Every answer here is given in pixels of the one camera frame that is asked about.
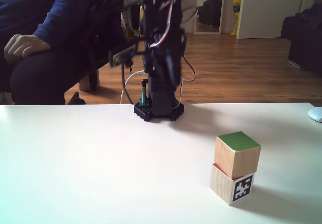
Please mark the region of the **person's left hand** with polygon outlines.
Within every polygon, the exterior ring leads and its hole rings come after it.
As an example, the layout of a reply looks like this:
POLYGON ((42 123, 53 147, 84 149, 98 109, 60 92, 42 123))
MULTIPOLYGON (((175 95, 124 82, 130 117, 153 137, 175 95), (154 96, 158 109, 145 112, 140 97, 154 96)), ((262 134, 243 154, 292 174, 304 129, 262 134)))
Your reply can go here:
POLYGON ((8 64, 16 63, 34 53, 46 51, 50 45, 35 35, 14 35, 4 48, 8 64))

